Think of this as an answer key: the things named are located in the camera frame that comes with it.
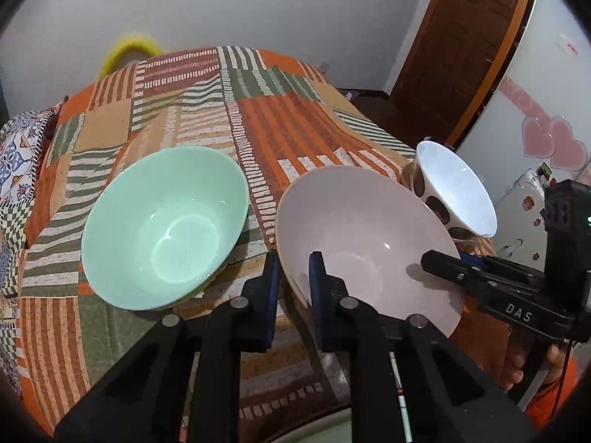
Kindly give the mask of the orange sleeve right forearm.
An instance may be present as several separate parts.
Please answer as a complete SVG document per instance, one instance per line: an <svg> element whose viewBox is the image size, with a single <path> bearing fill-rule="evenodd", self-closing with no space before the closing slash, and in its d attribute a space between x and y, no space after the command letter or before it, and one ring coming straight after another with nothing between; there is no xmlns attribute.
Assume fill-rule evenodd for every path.
<svg viewBox="0 0 591 443"><path fill-rule="evenodd" d="M557 380L552 384L542 387L529 403L525 415L538 430L544 428L551 421L552 411L557 397L559 396L559 406L561 406L572 393L578 382L577 371L576 361L570 359L561 395L558 395L560 381Z"/></svg>

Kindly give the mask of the person's right hand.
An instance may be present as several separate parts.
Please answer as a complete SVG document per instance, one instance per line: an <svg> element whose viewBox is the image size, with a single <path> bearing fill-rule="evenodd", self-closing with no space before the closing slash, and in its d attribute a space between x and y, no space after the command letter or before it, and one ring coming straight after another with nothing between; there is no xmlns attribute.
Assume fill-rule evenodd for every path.
<svg viewBox="0 0 591 443"><path fill-rule="evenodd" d="M515 384L522 381L523 367L527 361L532 346L529 333L514 330L508 340L506 356L500 377L501 388L509 391ZM563 373L566 359L567 345L565 343L551 345L546 354L546 362L550 365L544 385L558 381Z"/></svg>

